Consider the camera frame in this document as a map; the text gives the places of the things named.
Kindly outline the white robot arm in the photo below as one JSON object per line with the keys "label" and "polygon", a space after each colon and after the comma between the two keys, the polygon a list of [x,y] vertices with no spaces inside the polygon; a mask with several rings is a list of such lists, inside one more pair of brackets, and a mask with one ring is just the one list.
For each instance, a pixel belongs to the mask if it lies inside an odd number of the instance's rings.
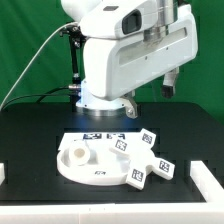
{"label": "white robot arm", "polygon": [[81,99],[92,116],[137,116],[137,88],[163,77],[162,95],[175,94],[179,67],[196,57],[191,5],[181,0],[61,0],[85,40]]}

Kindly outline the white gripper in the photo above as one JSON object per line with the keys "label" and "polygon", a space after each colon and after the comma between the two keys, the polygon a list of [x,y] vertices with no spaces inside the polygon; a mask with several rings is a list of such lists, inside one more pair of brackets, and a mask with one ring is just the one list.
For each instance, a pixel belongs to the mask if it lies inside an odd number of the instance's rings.
{"label": "white gripper", "polygon": [[[191,6],[175,3],[101,3],[79,23],[87,37],[85,80],[97,98],[114,100],[164,75],[162,96],[175,95],[179,66],[195,58],[197,32]],[[123,96],[126,115],[137,104]]]}

